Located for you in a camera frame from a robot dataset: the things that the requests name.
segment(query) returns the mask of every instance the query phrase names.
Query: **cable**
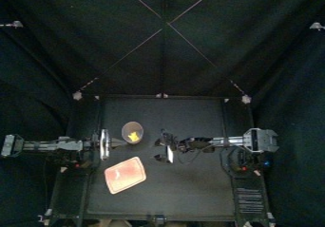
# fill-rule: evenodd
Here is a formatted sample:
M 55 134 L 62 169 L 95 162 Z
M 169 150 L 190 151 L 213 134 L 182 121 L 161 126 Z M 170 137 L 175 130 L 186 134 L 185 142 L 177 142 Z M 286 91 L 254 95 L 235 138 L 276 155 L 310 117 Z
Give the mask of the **cable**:
M 47 157 L 44 159 L 44 164 L 43 164 L 43 181 L 44 181 L 44 190 L 46 190 L 46 211 L 47 211 L 47 180 L 46 180 L 46 161 Z
M 195 155 L 195 156 L 191 158 L 191 160 L 187 161 L 187 162 L 183 162 L 183 161 L 181 160 L 181 157 L 179 157 L 179 151 L 177 151 L 177 152 L 178 152 L 178 161 L 179 161 L 179 163 L 181 163 L 181 164 L 190 164 L 190 163 L 193 163 L 194 160 L 198 158 L 201 152 L 202 152 L 203 150 L 206 150 L 206 149 L 214 147 L 214 146 L 215 146 L 215 144 L 211 144 L 211 145 L 209 145 L 209 146 L 206 146 L 206 147 L 198 149 L 197 155 Z

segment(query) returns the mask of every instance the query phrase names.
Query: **black fabric wall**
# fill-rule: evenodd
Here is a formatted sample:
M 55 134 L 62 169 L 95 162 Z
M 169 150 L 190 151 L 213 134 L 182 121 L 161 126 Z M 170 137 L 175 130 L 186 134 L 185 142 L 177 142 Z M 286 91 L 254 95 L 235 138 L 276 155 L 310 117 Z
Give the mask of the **black fabric wall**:
M 25 140 L 54 140 L 64 135 L 72 109 L 71 93 L 157 31 L 143 27 L 134 9 L 146 16 L 146 24 L 161 27 L 161 21 L 151 20 L 135 0 L 123 0 L 118 20 L 115 12 L 112 16 L 107 12 L 106 5 L 114 9 L 110 2 L 99 0 L 100 11 L 96 11 L 96 2 L 82 0 L 75 11 L 72 6 L 79 1 L 70 4 L 70 0 L 52 0 L 54 3 L 51 0 L 0 0 L 1 23 L 23 17 L 27 24 L 25 29 L 0 30 L 0 145 L 11 133 L 20 134 Z M 155 9 L 161 8 L 158 0 L 146 1 Z M 175 13 L 171 11 L 177 15 L 197 0 L 174 1 L 186 3 L 177 5 L 181 8 L 177 7 L 177 12 L 173 10 Z M 169 37 L 166 50 L 171 54 L 170 64 L 178 67 L 175 72 L 170 66 L 163 74 L 169 75 L 165 82 L 174 94 L 238 95 L 229 81 L 223 83 L 225 77 L 231 75 L 253 95 L 257 126 L 280 134 L 281 149 L 266 176 L 272 209 L 280 224 L 294 227 L 325 223 L 325 31 L 309 29 L 314 21 L 324 24 L 325 12 L 314 17 L 324 6 L 321 2 L 209 0 L 209 5 L 190 13 L 177 28 L 182 28 L 187 37 L 195 34 L 190 41 L 222 65 L 218 69 L 202 69 L 207 66 L 205 59 L 174 32 L 177 39 Z M 103 13 L 110 28 L 100 23 Z M 115 66 L 112 72 L 102 76 L 90 92 L 161 92 L 162 53 L 154 49 L 161 47 L 162 37 L 158 37 L 153 39 L 154 44 L 150 43 L 153 46 L 143 46 L 139 53 L 123 61 L 122 68 Z M 0 161 L 0 226 L 38 226 L 36 215 L 42 214 L 46 204 L 43 163 L 44 159 L 38 157 Z
M 266 185 L 282 226 L 324 226 L 325 33 L 306 30 L 257 94 L 257 126 L 280 135 Z
M 11 20 L 3 8 L 0 16 Z M 0 30 L 0 148 L 8 134 L 47 141 L 66 133 L 71 99 L 50 62 L 34 37 Z M 0 160 L 0 226 L 42 226 L 54 176 L 43 156 Z

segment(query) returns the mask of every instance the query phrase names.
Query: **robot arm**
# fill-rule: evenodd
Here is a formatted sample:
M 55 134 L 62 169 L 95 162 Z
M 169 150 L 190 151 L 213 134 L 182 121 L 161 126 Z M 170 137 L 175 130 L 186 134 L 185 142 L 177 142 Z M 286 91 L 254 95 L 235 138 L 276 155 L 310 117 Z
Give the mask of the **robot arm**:
M 46 153 L 56 150 L 83 152 L 100 147 L 100 160 L 103 161 L 110 156 L 111 144 L 112 140 L 107 129 L 102 130 L 100 139 L 98 139 L 98 135 L 94 133 L 91 139 L 84 141 L 76 141 L 70 137 L 59 137 L 58 140 L 51 142 L 25 142 L 19 135 L 7 135 L 1 158 L 16 157 L 21 152 Z

